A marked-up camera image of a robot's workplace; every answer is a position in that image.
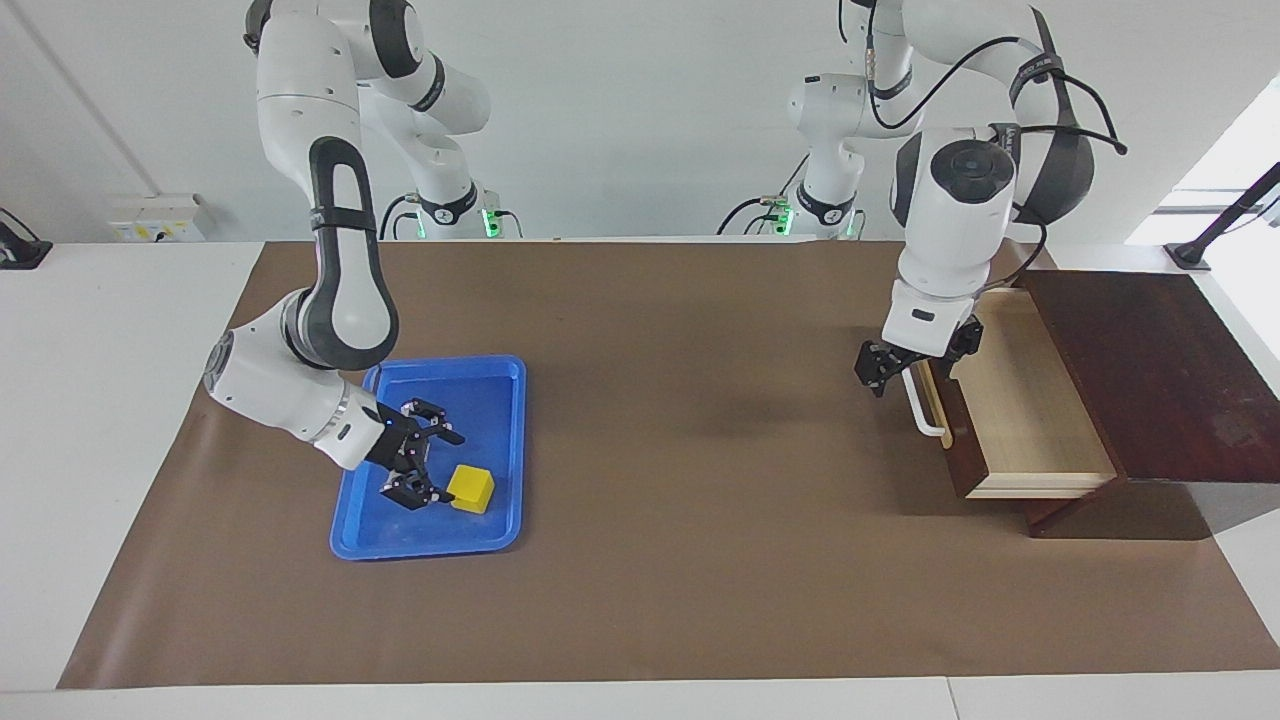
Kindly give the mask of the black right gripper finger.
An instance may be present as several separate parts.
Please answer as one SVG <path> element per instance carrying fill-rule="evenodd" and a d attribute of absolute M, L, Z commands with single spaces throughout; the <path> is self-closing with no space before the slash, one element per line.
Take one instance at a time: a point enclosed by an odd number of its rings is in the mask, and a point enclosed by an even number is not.
<path fill-rule="evenodd" d="M 440 491 L 420 471 L 392 471 L 380 488 L 380 496 L 410 511 L 440 502 Z"/>
<path fill-rule="evenodd" d="M 411 398 L 399 407 L 399 413 L 413 424 L 413 437 L 439 438 L 453 446 L 461 446 L 466 442 L 466 438 L 448 420 L 444 407 L 422 398 Z"/>

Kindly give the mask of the white drawer handle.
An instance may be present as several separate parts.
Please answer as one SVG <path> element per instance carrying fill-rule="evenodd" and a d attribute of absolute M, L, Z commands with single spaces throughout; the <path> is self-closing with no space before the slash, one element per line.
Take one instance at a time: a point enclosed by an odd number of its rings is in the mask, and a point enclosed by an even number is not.
<path fill-rule="evenodd" d="M 916 430 L 929 438 L 942 439 L 946 437 L 947 429 L 945 427 L 936 425 L 925 414 L 925 405 L 922 400 L 922 393 L 916 387 L 915 377 L 910 366 L 905 366 L 901 373 L 904 388 L 908 396 L 908 404 L 911 411 L 911 418 L 915 424 Z"/>

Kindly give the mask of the yellow cube block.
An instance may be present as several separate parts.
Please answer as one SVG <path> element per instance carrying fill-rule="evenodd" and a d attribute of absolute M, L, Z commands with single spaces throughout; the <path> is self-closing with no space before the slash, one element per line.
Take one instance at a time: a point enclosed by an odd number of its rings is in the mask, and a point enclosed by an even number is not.
<path fill-rule="evenodd" d="M 449 506 L 461 512 L 483 515 L 490 506 L 497 480 L 485 468 L 460 464 L 454 468 L 445 492 Z"/>

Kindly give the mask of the wooden drawer dark front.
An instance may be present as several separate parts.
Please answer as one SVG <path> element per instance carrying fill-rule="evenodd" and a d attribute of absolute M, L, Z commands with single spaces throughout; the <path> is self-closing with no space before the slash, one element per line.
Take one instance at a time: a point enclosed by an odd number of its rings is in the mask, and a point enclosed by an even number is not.
<path fill-rule="evenodd" d="M 954 433 L 945 459 L 969 500 L 1083 498 L 1117 478 L 1030 293 L 977 304 L 979 351 L 943 372 L 929 360 Z"/>

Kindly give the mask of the blue plastic tray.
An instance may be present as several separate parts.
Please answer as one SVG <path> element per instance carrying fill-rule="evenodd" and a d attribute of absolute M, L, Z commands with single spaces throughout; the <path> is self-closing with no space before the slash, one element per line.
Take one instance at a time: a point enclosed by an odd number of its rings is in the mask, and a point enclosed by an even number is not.
<path fill-rule="evenodd" d="M 408 510 L 381 495 L 389 471 L 364 462 L 344 471 L 330 532 L 346 561 L 383 561 L 499 552 L 522 525 L 526 366 L 512 355 L 388 360 L 366 372 L 362 387 L 399 407 L 421 398 L 445 410 L 465 443 L 433 439 L 430 482 L 445 487 L 460 465 L 488 470 L 495 488 L 485 512 L 431 503 Z"/>

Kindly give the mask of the dark brown wooden cabinet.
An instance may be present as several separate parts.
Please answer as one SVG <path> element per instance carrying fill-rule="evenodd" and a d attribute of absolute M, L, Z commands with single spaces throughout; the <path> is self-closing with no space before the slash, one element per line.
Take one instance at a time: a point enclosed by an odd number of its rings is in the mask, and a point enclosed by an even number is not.
<path fill-rule="evenodd" d="M 1280 510 L 1280 397 L 1188 275 L 1029 272 L 1116 475 L 1028 501 L 1041 539 L 1203 541 Z"/>

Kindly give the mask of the black slanted stand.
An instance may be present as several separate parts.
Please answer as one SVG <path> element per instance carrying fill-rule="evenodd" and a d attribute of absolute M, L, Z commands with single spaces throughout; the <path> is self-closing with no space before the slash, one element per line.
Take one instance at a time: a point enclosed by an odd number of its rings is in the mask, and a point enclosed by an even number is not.
<path fill-rule="evenodd" d="M 1245 188 L 1194 240 L 1185 243 L 1166 243 L 1164 246 L 1165 252 L 1183 270 L 1208 272 L 1211 266 L 1204 260 L 1204 255 L 1210 245 L 1231 231 L 1244 215 L 1252 214 L 1260 217 L 1270 209 L 1270 205 L 1262 210 L 1256 210 L 1254 208 L 1276 187 L 1280 187 L 1280 161 L 1274 163 L 1258 179 Z"/>

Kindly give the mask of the brown table mat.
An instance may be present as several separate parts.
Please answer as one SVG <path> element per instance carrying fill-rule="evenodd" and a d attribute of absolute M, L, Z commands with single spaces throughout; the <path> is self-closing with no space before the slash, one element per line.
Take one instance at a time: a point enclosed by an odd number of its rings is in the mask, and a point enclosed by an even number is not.
<path fill-rule="evenodd" d="M 63 689 L 1280 669 L 1216 543 L 1033 539 L 858 384 L 899 246 L 385 243 L 398 357 L 527 368 L 498 553 L 348 562 L 340 473 L 195 391 Z"/>

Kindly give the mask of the black clamp base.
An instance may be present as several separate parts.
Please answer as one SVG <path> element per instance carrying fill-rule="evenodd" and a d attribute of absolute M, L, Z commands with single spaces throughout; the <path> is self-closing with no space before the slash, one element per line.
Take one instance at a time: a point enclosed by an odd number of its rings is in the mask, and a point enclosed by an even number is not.
<path fill-rule="evenodd" d="M 51 242 L 40 238 L 18 215 L 0 206 L 0 269 L 36 269 L 51 250 Z"/>

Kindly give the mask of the white wall socket box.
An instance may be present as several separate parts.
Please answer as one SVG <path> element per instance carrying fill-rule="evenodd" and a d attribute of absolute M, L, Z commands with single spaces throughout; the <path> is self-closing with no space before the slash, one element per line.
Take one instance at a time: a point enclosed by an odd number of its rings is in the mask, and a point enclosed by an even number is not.
<path fill-rule="evenodd" d="M 212 218 L 196 193 L 114 196 L 108 224 L 122 242 L 204 242 L 214 232 Z"/>

